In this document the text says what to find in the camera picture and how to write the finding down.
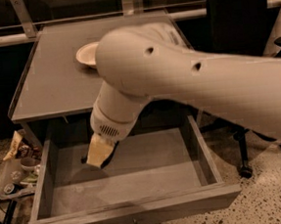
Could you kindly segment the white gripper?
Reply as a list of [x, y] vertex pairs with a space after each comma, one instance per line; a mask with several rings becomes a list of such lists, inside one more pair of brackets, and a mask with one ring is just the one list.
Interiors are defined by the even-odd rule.
[[135, 119], [127, 123], [112, 121], [95, 105], [90, 118], [90, 125], [95, 134], [91, 136], [87, 163], [101, 168], [114, 151], [114, 142], [127, 138], [135, 122]]

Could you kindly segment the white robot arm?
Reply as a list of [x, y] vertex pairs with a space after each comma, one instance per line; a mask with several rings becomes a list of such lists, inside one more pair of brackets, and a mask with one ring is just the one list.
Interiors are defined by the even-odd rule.
[[161, 37], [152, 24], [115, 28], [98, 44], [103, 80], [87, 162], [100, 167], [143, 108], [167, 99], [281, 140], [281, 59], [203, 53]]

